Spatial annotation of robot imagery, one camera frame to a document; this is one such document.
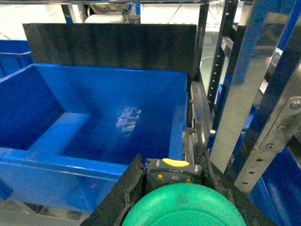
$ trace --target black panel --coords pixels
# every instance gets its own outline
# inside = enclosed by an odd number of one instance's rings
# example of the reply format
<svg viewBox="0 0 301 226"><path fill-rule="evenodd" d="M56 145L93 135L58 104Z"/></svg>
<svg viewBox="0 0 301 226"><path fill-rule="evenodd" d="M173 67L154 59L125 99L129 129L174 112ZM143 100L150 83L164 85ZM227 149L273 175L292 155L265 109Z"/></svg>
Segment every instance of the black panel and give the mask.
<svg viewBox="0 0 301 226"><path fill-rule="evenodd" d="M24 24L34 62L190 73L195 25Z"/></svg>

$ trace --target blue storage bin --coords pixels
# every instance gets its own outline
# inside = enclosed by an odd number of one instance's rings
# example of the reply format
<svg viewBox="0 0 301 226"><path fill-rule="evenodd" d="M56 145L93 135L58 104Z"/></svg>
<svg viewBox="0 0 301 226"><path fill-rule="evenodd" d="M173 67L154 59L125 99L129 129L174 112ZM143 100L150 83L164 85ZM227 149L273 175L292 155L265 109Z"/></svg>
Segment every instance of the blue storage bin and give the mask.
<svg viewBox="0 0 301 226"><path fill-rule="evenodd" d="M135 4L136 15L140 15L140 4Z"/></svg>
<svg viewBox="0 0 301 226"><path fill-rule="evenodd" d="M0 40L0 78L33 64L28 42Z"/></svg>
<svg viewBox="0 0 301 226"><path fill-rule="evenodd" d="M187 74L30 65L0 79L0 198L90 213L129 163L182 159Z"/></svg>

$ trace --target green lid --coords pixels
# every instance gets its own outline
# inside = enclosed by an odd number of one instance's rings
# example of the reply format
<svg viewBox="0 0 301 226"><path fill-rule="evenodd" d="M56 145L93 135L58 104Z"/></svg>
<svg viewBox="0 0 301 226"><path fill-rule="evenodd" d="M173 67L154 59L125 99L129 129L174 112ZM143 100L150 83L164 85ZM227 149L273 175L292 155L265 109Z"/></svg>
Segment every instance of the green lid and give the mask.
<svg viewBox="0 0 301 226"><path fill-rule="evenodd" d="M122 226L246 226L235 206L216 191L173 184L143 197Z"/></svg>

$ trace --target yellow tab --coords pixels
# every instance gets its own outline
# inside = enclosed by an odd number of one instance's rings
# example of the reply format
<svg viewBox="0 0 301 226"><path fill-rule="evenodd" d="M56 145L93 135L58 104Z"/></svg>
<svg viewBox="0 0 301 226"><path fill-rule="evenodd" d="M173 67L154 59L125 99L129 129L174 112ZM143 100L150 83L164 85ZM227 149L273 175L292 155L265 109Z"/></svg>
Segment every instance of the yellow tab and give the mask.
<svg viewBox="0 0 301 226"><path fill-rule="evenodd" d="M189 162L186 161L179 161L179 160L172 160L172 159L162 159L162 160L171 166L184 167L189 165Z"/></svg>

